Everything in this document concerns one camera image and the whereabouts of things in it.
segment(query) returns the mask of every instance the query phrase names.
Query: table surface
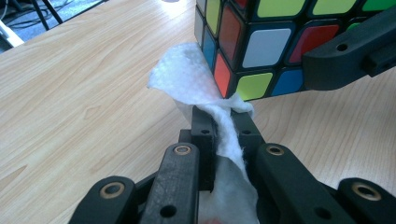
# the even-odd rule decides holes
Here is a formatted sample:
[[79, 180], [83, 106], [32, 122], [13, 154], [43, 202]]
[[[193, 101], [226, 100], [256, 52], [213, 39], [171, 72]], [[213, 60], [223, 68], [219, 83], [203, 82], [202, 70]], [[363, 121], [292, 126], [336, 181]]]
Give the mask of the table surface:
[[[111, 0], [0, 55], [0, 223], [65, 223], [98, 180], [139, 181], [190, 127], [146, 87], [170, 47], [195, 41], [194, 1]], [[396, 194], [396, 70], [337, 91], [253, 101], [267, 142], [334, 188]]]

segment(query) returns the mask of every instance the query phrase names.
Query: green sticker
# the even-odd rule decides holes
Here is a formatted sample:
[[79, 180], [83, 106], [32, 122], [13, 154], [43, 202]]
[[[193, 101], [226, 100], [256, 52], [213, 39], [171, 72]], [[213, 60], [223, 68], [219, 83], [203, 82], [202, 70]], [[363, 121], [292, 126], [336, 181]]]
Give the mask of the green sticker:
[[367, 0], [363, 11], [380, 11], [396, 5], [396, 0]]
[[355, 28], [356, 26], [358, 26], [359, 24], [361, 24], [361, 23], [360, 23], [360, 22], [352, 23], [352, 24], [350, 24], [350, 25], [347, 27], [347, 30], [353, 29], [353, 28]]
[[295, 16], [303, 8], [305, 0], [261, 0], [257, 9], [257, 16], [283, 17]]
[[272, 73], [263, 73], [241, 77], [236, 92], [244, 101], [262, 98], [267, 91], [272, 76]]
[[213, 35], [218, 33], [220, 0], [209, 0], [206, 3], [206, 21]]
[[312, 14], [318, 16], [346, 13], [355, 3], [356, 0], [318, 0]]

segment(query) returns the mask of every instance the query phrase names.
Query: rubik's cube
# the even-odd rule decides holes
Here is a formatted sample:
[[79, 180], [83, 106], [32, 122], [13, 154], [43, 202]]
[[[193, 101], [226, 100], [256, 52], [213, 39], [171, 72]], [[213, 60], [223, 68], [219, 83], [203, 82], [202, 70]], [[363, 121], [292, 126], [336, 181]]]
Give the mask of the rubik's cube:
[[302, 56], [396, 0], [197, 0], [194, 33], [224, 98], [305, 91]]

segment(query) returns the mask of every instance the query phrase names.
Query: wooden table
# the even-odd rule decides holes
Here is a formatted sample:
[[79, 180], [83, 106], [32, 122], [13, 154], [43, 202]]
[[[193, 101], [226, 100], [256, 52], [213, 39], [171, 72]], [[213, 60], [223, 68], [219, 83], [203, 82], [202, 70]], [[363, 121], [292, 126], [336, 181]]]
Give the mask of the wooden table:
[[[189, 128], [146, 88], [167, 49], [195, 41], [194, 1], [111, 0], [0, 55], [0, 223], [65, 223], [98, 180], [139, 181]], [[396, 70], [338, 91], [255, 101], [268, 142], [320, 181], [396, 194]]]

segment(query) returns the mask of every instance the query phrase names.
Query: tissue paper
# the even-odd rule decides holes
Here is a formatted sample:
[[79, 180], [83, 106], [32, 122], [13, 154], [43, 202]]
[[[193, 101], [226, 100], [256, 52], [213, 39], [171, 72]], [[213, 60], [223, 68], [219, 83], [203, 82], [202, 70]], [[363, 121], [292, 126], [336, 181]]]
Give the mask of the tissue paper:
[[149, 75], [149, 88], [165, 91], [185, 105], [197, 105], [218, 125], [217, 175], [213, 191], [200, 192], [199, 223], [257, 222], [256, 190], [248, 181], [231, 109], [253, 113], [253, 106], [236, 94], [222, 99], [198, 44], [169, 49]]

